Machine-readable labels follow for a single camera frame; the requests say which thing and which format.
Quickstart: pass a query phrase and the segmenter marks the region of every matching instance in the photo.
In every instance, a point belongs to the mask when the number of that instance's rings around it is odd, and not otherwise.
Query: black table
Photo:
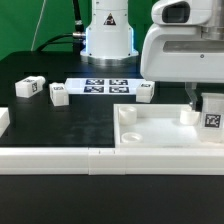
[[[16,81],[42,74],[42,92],[16,98]],[[68,107],[53,107],[48,84],[69,77],[141,78],[138,64],[108,69],[72,53],[13,53],[0,62],[0,106],[11,118],[0,147],[114,147],[113,104],[135,96],[73,95]],[[159,83],[152,103],[188,102],[183,84]],[[221,224],[223,187],[222,176],[0,176],[0,223]]]

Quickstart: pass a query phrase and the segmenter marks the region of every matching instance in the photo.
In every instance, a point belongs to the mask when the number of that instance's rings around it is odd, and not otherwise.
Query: white cube
[[[49,89],[54,106],[69,105],[68,91],[66,90],[64,83],[52,83],[50,84]]]
[[[0,108],[0,137],[3,135],[9,124],[10,119],[8,108],[2,107]]]
[[[29,76],[15,84],[16,96],[29,98],[43,90],[45,78],[43,76]]]
[[[144,81],[136,89],[136,101],[150,103],[155,89],[155,82]]]

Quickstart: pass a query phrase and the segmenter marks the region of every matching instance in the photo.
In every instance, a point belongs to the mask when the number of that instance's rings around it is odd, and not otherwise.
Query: green screen
[[[156,0],[129,0],[129,23],[135,30],[135,48],[141,52],[152,24]],[[0,0],[0,59],[15,51],[31,50],[44,0]],[[91,0],[79,0],[85,28],[91,22]],[[46,0],[34,50],[48,39],[74,32],[72,0]],[[50,51],[72,51],[71,45],[49,46]]]

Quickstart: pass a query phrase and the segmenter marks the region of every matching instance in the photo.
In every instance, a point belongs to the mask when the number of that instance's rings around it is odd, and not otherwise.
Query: white box
[[[45,78],[43,76],[29,76],[15,83],[16,96],[29,98],[34,94],[42,91],[44,83]]]
[[[155,89],[155,82],[143,81],[136,89],[136,102],[150,103]]]
[[[203,107],[199,138],[204,142],[223,141],[224,94],[202,93]]]
[[[54,106],[69,105],[68,91],[66,90],[64,83],[52,83],[50,84],[49,89]]]
[[[0,108],[0,137],[10,124],[8,108]]]

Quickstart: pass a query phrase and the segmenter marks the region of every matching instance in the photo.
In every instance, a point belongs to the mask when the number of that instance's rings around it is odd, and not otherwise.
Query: white cylinder
[[[119,108],[119,123],[132,125],[137,121],[137,109],[132,106],[121,106]]]
[[[46,79],[43,76],[37,76],[41,81],[41,84],[43,85],[46,82]]]
[[[123,143],[141,143],[143,142],[143,137],[135,132],[127,132],[121,136],[121,141]]]
[[[190,106],[183,107],[180,112],[180,123],[189,126],[197,125],[200,114],[200,112],[192,110]]]

